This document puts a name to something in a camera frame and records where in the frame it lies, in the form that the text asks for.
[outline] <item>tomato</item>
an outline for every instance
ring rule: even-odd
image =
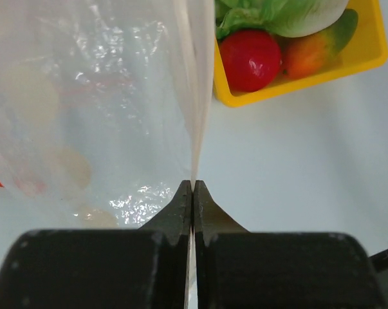
[[[281,49],[265,31],[238,31],[221,43],[219,52],[226,79],[234,91],[260,90],[280,71]]]

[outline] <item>clear plastic bag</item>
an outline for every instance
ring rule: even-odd
[[[195,179],[208,2],[0,0],[0,182],[38,222],[140,226]]]

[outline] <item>white surface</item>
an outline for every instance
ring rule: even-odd
[[[239,109],[215,101],[199,178],[252,231],[332,230],[387,249],[388,63]]]

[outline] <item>yellow plastic container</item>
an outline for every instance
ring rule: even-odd
[[[304,79],[288,80],[278,76],[270,85],[253,93],[230,91],[216,41],[214,68],[216,97],[225,105],[237,108],[383,65],[388,58],[388,45],[378,0],[350,0],[348,7],[358,12],[358,28],[351,42],[333,64]]]

